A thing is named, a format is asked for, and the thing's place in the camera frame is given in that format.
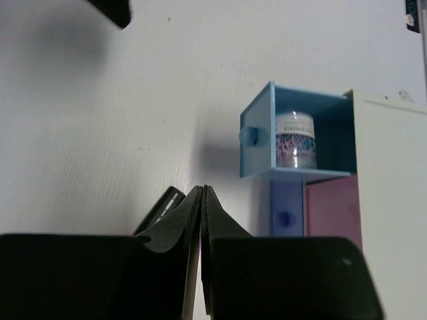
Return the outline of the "light blue small drawer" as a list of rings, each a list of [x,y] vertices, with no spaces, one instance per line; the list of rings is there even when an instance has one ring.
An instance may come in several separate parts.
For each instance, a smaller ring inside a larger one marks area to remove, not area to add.
[[[240,115],[240,177],[309,183],[357,172],[354,103],[268,83]]]

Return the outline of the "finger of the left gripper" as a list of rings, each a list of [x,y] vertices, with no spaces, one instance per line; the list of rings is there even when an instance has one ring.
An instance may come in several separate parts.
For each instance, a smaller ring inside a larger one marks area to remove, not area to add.
[[[120,29],[125,29],[131,23],[130,0],[87,0],[87,2]]]

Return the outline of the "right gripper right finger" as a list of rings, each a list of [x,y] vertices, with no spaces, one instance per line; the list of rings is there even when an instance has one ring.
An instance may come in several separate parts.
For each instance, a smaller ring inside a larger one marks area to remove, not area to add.
[[[343,237],[254,237],[201,196],[201,280],[212,319],[382,319],[364,256]]]

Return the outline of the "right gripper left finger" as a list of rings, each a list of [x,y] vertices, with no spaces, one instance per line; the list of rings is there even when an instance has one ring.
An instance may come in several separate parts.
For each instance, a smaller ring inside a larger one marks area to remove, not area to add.
[[[191,319],[203,189],[137,235],[1,236],[2,319]]]

